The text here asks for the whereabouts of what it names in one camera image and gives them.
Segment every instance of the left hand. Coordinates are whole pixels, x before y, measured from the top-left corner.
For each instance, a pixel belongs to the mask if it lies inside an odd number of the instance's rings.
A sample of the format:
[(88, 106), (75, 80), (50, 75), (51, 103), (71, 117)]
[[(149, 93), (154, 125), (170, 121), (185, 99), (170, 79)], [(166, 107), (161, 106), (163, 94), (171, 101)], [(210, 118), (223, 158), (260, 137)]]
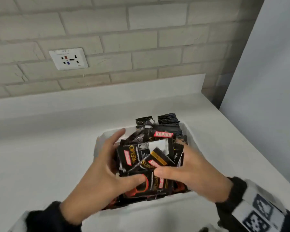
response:
[(106, 207), (114, 198), (146, 180), (141, 174), (129, 177), (115, 176), (115, 143), (125, 131), (121, 129), (105, 141), (98, 157), (81, 181), (60, 204), (61, 213), (69, 223), (79, 225), (87, 217)]

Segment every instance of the power outlet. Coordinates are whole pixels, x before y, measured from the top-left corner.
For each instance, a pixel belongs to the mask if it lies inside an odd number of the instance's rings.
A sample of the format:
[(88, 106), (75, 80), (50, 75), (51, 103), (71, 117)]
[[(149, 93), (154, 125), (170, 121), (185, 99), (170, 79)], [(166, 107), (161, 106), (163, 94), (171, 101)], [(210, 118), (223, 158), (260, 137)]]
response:
[(50, 50), (49, 54), (58, 70), (71, 70), (88, 67), (82, 48)]

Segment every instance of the red label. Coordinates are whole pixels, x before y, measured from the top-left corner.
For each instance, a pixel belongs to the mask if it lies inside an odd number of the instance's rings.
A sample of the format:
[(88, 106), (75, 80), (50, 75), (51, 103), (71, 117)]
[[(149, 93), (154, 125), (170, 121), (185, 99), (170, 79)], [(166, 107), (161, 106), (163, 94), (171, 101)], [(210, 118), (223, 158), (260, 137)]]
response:
[(124, 153), (125, 153), (125, 158), (126, 158), (127, 164), (131, 166), (132, 164), (131, 164), (131, 159), (130, 159), (129, 151), (124, 151)]
[(154, 137), (171, 138), (173, 137), (173, 133), (156, 131)]
[(155, 162), (154, 160), (149, 160), (148, 163), (156, 168), (160, 167), (160, 165), (157, 162)]
[(163, 178), (160, 178), (159, 188), (163, 188), (163, 182), (164, 182), (164, 179)]

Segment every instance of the sleeve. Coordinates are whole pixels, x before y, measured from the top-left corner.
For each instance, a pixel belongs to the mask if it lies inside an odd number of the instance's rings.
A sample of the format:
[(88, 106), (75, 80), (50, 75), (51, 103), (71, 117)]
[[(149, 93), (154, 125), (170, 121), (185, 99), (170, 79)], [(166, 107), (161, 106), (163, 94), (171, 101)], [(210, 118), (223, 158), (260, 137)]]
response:
[(59, 205), (54, 201), (44, 211), (25, 212), (9, 232), (81, 232), (82, 225), (67, 222)]
[(230, 232), (290, 232), (290, 211), (281, 201), (250, 180), (233, 182), (228, 199), (216, 203), (219, 225)]

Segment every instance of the right hand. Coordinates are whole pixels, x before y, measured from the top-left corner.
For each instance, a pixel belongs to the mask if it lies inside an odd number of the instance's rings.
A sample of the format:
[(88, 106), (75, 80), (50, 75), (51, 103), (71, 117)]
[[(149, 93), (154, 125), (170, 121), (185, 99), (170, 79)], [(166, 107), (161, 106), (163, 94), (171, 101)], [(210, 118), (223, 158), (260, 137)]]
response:
[(184, 162), (182, 167), (158, 167), (154, 174), (157, 177), (185, 183), (190, 189), (214, 203), (228, 199), (232, 181), (214, 168), (198, 151), (184, 145)]

